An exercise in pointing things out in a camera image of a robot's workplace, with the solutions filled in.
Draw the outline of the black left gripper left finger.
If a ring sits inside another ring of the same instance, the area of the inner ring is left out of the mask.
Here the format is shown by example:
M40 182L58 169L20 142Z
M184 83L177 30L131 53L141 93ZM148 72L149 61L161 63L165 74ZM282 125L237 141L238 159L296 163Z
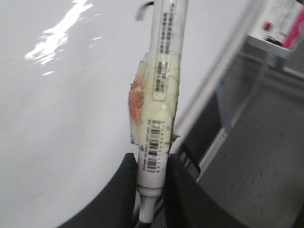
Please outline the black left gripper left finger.
M129 228L136 195L137 163L125 154L106 187L61 228Z

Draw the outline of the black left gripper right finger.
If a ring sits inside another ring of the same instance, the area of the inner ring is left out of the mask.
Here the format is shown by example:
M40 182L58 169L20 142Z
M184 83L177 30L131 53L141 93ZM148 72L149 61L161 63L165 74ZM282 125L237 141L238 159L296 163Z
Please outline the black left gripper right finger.
M168 158L163 202L168 228L246 227L203 191L176 154Z

